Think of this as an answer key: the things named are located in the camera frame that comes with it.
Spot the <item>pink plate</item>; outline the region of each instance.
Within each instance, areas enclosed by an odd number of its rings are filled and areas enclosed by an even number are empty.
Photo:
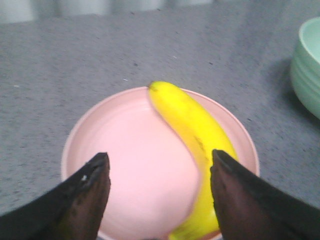
[[[239,162],[259,175],[257,152],[244,126],[212,99],[186,92],[220,123]],[[82,116],[63,150],[62,180],[98,152],[109,155],[111,179],[99,236],[165,240],[190,212],[199,173],[188,149],[153,109],[147,87],[110,96]]]

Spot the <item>gray countertop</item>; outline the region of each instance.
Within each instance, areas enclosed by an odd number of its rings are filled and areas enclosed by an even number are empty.
[[[320,207],[320,120],[289,66],[318,0],[223,1],[0,25],[0,214],[60,182],[77,120],[117,92],[171,81],[229,109],[251,135],[261,177]]]

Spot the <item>banana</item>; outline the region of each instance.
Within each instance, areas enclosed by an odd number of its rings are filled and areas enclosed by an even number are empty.
[[[193,209],[186,220],[169,234],[169,240],[198,240],[219,230],[211,192],[213,149],[236,152],[219,123],[197,101],[179,87],[165,81],[148,86],[153,107],[179,135],[201,173],[201,184]]]

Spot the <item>bowl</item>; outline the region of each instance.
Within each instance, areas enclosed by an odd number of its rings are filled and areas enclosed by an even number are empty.
[[[185,91],[220,123],[239,162],[259,175],[257,151],[244,126],[219,103]],[[62,180],[98,152],[108,152],[111,180],[98,235],[166,240],[190,213],[200,174],[183,142],[152,107],[147,87],[110,96],[80,118],[63,149]]]
[[[320,17],[301,25],[290,76],[299,100],[320,119]]]

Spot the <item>green bowl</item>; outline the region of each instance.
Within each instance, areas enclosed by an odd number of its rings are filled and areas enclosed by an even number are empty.
[[[320,17],[300,27],[290,75],[299,100],[320,119]]]

